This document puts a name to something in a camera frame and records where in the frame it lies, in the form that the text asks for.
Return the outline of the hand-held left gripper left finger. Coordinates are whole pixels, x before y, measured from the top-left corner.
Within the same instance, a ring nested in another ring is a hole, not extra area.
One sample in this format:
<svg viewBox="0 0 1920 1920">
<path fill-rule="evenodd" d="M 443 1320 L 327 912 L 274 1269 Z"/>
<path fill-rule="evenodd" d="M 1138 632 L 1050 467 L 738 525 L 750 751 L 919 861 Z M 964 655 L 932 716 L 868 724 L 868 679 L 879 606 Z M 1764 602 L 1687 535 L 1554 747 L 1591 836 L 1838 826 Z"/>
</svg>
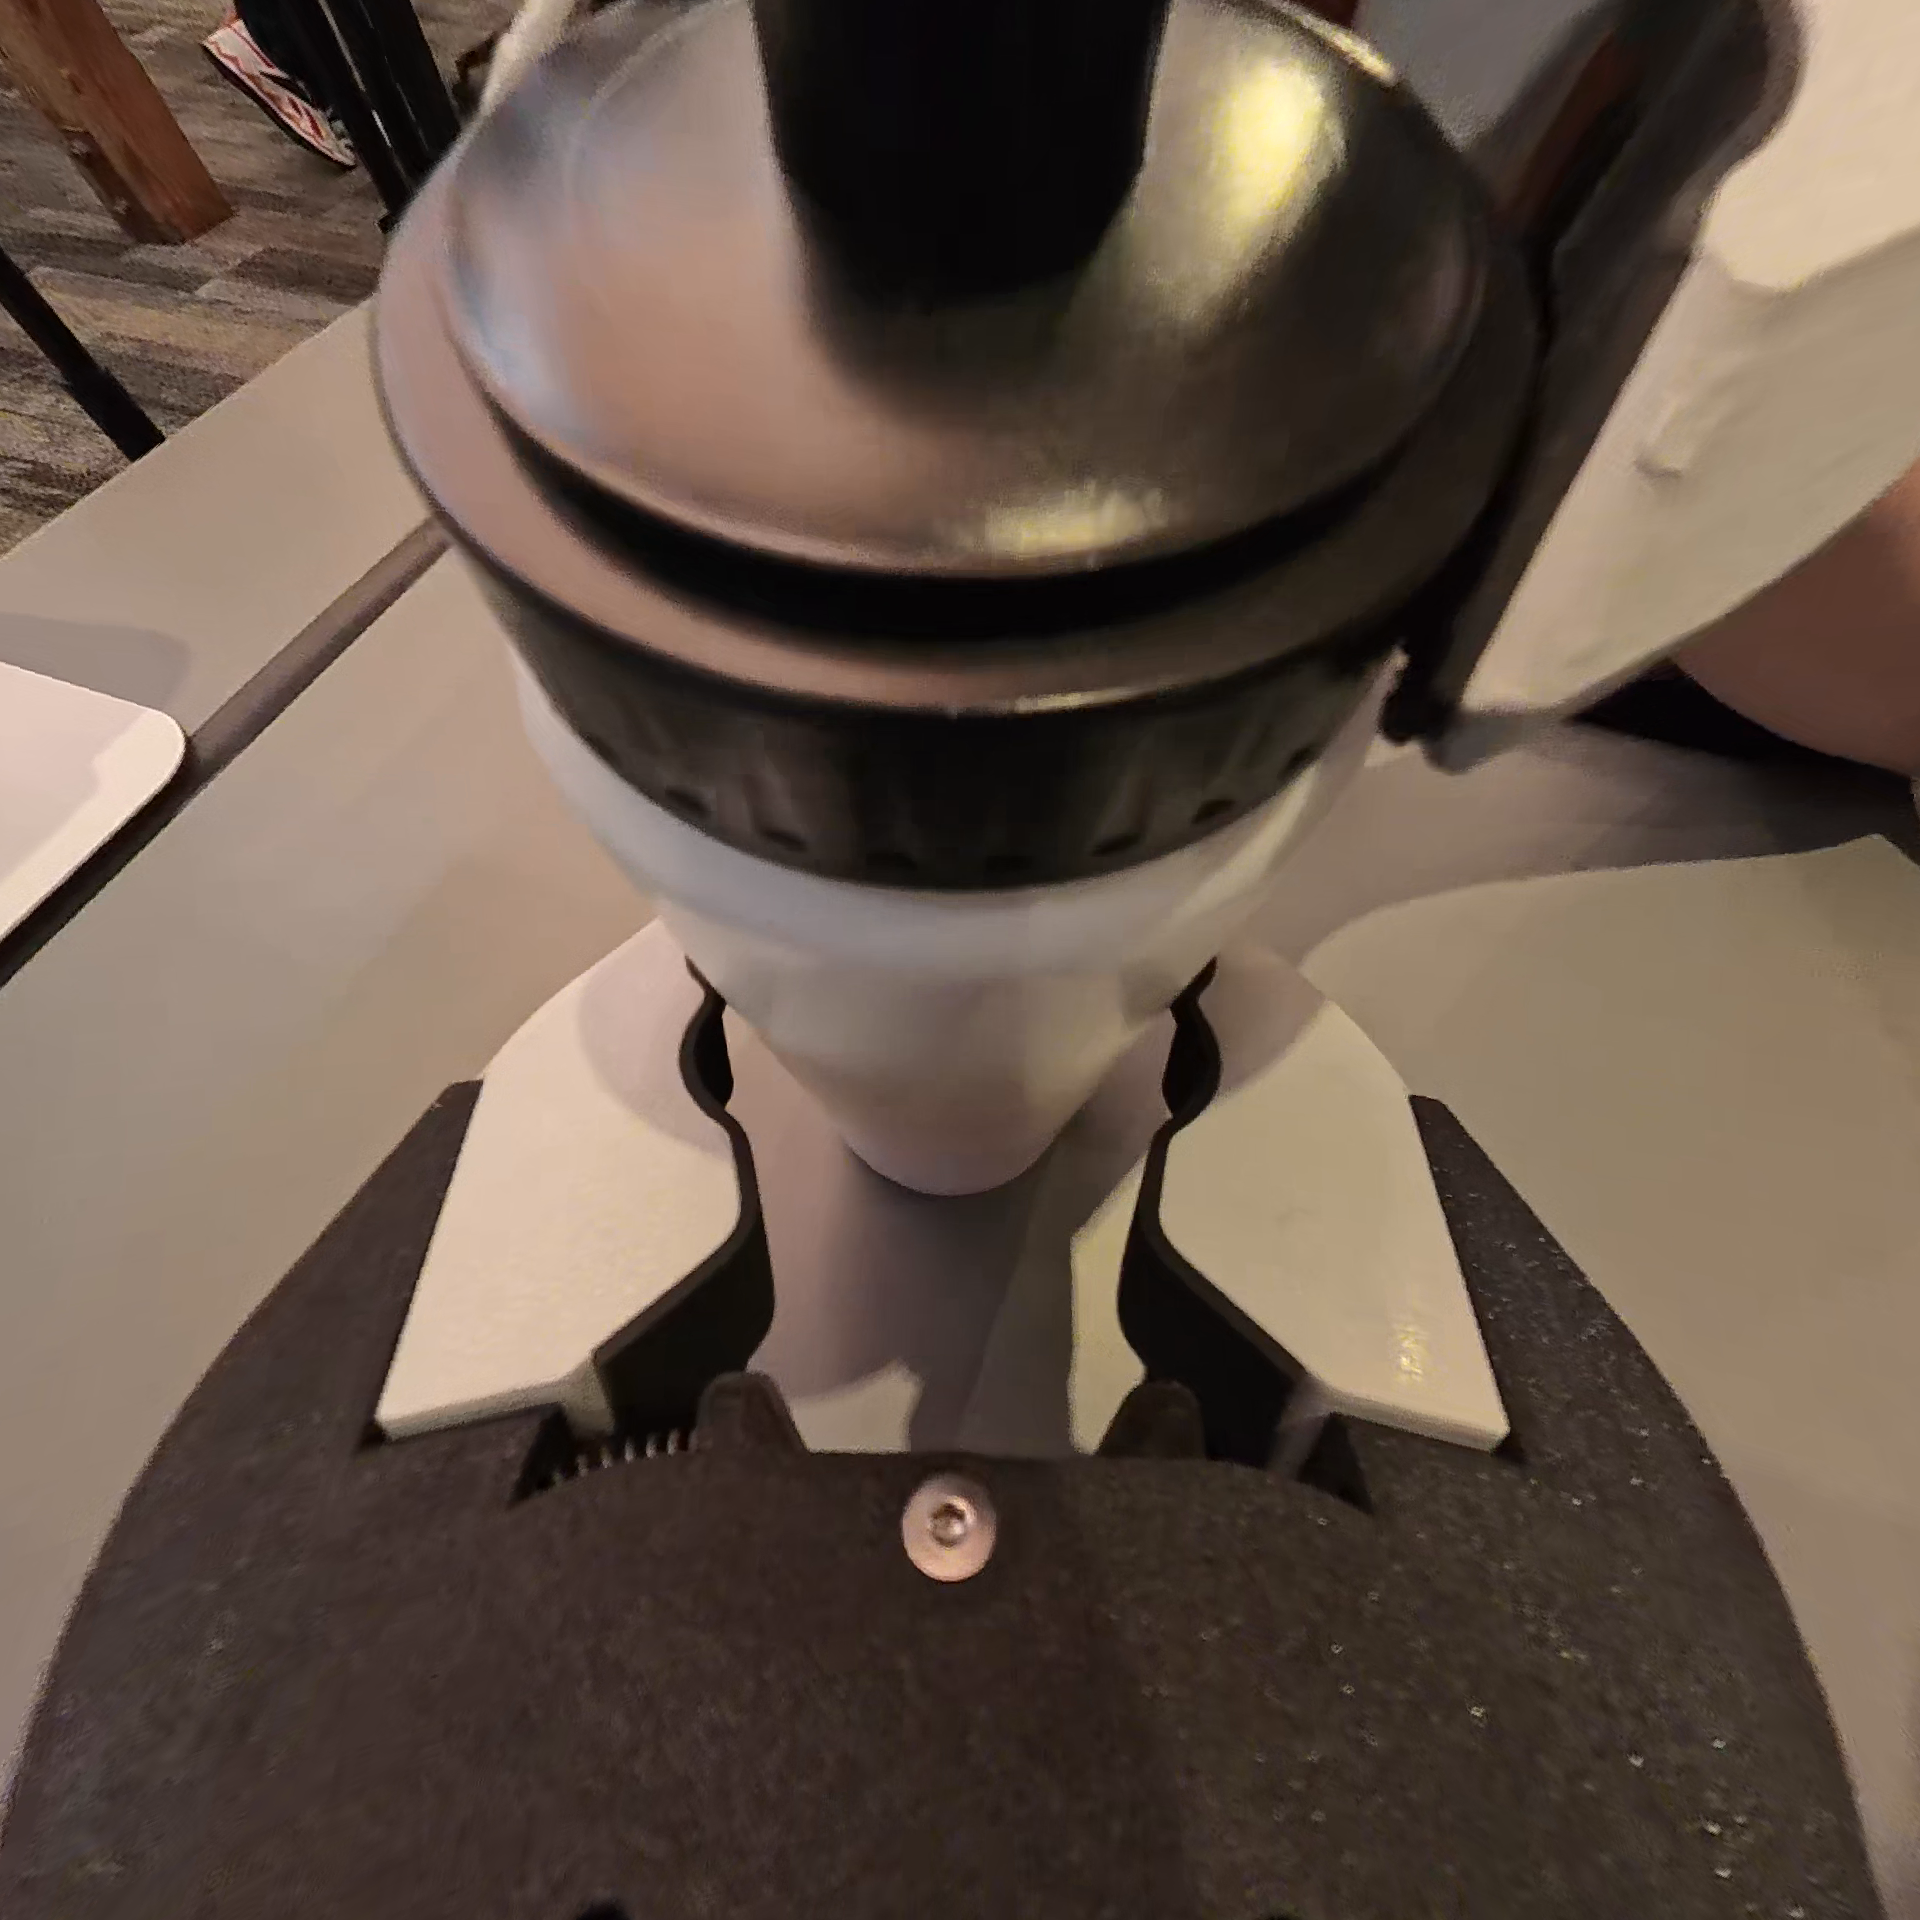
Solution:
<svg viewBox="0 0 1920 1920">
<path fill-rule="evenodd" d="M 491 1058 L 373 1410 L 385 1440 L 557 1415 L 689 1436 L 774 1318 L 726 1005 L 654 923 Z"/>
</svg>

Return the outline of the black framed sign easel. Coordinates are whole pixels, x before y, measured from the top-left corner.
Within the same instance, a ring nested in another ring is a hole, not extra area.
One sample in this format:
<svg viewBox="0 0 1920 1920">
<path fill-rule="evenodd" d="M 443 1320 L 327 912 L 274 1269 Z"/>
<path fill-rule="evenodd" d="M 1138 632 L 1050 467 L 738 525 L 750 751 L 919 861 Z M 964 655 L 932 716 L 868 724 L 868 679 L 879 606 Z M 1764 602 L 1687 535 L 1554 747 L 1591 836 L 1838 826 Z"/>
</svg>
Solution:
<svg viewBox="0 0 1920 1920">
<path fill-rule="evenodd" d="M 460 111 L 418 2 L 317 2 L 341 89 L 340 119 L 389 230 L 451 151 Z"/>
</svg>

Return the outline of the wooden post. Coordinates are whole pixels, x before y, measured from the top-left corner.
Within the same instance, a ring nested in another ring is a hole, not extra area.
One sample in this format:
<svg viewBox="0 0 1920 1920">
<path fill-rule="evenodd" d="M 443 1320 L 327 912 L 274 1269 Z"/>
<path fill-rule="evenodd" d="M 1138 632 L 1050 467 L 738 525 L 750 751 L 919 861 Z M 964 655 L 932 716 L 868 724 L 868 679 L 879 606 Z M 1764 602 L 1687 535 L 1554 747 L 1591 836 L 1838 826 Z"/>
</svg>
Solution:
<svg viewBox="0 0 1920 1920">
<path fill-rule="evenodd" d="M 97 2 L 4 2 L 1 64 L 122 233 L 189 244 L 228 196 Z"/>
</svg>

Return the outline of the person's right forearm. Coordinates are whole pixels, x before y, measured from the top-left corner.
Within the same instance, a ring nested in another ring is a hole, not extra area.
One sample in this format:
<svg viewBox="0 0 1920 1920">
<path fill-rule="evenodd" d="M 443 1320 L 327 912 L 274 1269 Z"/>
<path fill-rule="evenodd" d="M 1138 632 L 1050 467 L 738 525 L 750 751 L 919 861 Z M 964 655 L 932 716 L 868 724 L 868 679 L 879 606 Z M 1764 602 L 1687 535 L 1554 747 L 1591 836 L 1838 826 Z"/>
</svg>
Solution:
<svg viewBox="0 0 1920 1920">
<path fill-rule="evenodd" d="M 1800 748 L 1918 779 L 1918 471 L 1674 664 Z"/>
</svg>

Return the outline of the black bottle lid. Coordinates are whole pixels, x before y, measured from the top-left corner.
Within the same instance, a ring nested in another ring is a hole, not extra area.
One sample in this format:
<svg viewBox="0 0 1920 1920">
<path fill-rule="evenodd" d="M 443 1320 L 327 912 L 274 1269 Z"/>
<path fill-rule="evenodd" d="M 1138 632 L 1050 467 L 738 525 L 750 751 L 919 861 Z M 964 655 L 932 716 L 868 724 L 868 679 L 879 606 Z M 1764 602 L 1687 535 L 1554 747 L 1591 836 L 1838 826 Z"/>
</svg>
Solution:
<svg viewBox="0 0 1920 1920">
<path fill-rule="evenodd" d="M 395 451 L 540 716 L 792 873 L 1118 873 L 1318 761 L 1516 462 L 1482 185 L 1287 4 L 621 4 L 395 226 Z"/>
</svg>

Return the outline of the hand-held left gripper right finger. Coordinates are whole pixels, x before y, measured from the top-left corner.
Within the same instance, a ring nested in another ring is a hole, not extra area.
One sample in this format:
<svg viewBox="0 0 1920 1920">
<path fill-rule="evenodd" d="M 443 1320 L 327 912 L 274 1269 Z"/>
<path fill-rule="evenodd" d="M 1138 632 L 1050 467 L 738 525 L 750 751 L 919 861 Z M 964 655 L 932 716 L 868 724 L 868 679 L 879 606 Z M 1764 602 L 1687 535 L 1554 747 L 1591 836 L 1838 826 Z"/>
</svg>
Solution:
<svg viewBox="0 0 1920 1920">
<path fill-rule="evenodd" d="M 1169 1009 L 1163 1120 L 1118 1260 L 1118 1329 L 1197 1457 L 1337 1477 L 1333 1428 L 1474 1459 L 1508 1442 L 1413 1098 L 1281 959 L 1236 948 Z"/>
</svg>

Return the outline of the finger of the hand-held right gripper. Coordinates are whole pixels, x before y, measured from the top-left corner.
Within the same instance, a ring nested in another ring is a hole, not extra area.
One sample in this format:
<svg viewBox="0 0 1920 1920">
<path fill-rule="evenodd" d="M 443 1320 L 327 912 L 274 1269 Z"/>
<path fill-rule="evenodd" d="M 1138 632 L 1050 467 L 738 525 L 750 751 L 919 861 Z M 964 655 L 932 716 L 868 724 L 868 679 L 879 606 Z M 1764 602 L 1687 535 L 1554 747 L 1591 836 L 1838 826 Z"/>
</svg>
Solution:
<svg viewBox="0 0 1920 1920">
<path fill-rule="evenodd" d="M 1463 145 L 1523 257 L 1540 366 L 1523 434 L 1423 592 L 1382 711 L 1393 745 L 1470 738 L 1470 683 L 1685 274 L 1715 188 L 1777 130 L 1795 4 L 1571 4 Z"/>
<path fill-rule="evenodd" d="M 478 92 L 478 114 L 490 114 L 502 104 L 567 33 L 600 11 L 600 2 L 519 4 L 502 33 L 491 38 Z"/>
</svg>

